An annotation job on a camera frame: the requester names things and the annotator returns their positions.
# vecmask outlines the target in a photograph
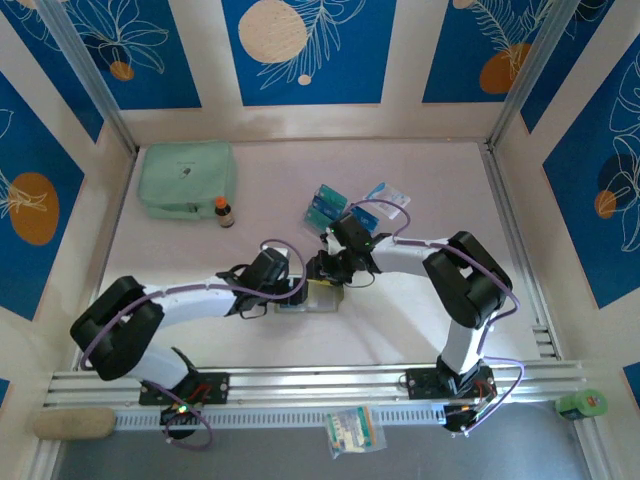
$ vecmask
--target green roll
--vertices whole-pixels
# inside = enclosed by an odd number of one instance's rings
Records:
[[[606,397],[598,390],[588,389],[556,400],[556,411],[567,420],[581,420],[607,413]]]

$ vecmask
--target white table surface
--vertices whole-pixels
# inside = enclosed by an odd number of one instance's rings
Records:
[[[382,181],[409,195],[413,222],[403,236],[437,239],[472,232],[514,280],[523,309],[496,326],[487,355],[539,358],[534,314],[517,278],[475,143],[341,140],[241,143],[232,209],[236,223],[149,218],[137,199],[145,149],[127,193],[102,289],[122,275],[141,283],[197,282],[250,263],[261,240],[282,238],[305,260],[321,243],[303,214],[325,183],[358,200]],[[375,209],[367,208],[372,213]],[[382,220],[382,231],[402,222]],[[294,262],[292,273],[299,273]],[[368,274],[354,283],[368,282]],[[445,344],[450,319],[426,278],[385,274],[364,289],[346,289],[334,314],[275,314],[202,318],[161,329],[154,341],[180,348],[197,366],[303,366],[432,362]]]

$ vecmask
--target mint green pouch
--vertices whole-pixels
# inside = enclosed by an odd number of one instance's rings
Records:
[[[215,217],[215,199],[233,205],[236,165],[223,141],[156,143],[142,165],[138,198],[154,218]]]

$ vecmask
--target sponge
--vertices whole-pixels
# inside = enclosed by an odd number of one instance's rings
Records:
[[[94,440],[111,435],[116,414],[110,408],[45,410],[33,423],[42,440]]]

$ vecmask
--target small brown bottle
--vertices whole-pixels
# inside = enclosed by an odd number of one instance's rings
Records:
[[[233,213],[231,213],[231,207],[224,197],[216,197],[216,215],[218,216],[218,223],[222,228],[229,228],[235,223]]]

